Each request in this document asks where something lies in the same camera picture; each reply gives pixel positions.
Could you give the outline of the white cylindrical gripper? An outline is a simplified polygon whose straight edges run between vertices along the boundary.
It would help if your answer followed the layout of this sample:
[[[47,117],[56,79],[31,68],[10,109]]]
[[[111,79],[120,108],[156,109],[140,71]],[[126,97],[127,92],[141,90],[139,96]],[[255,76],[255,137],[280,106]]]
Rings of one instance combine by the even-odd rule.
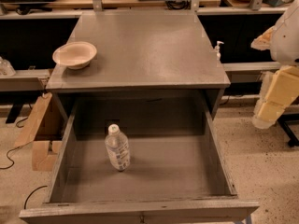
[[[257,50],[270,49],[274,26],[255,38],[250,46]],[[254,107],[252,124],[258,129],[268,129],[284,113],[283,107],[289,106],[299,96],[299,68],[282,66],[272,77],[265,95],[267,102],[258,101]]]

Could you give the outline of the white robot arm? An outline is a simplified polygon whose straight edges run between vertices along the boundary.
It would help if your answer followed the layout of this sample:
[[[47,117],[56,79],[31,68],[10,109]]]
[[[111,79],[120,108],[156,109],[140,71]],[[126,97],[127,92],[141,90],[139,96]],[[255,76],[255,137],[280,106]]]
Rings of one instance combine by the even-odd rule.
[[[276,24],[255,38],[251,46],[269,49],[271,58],[281,64],[275,73],[265,73],[254,108],[253,125],[268,129],[299,97],[299,0],[294,0]]]

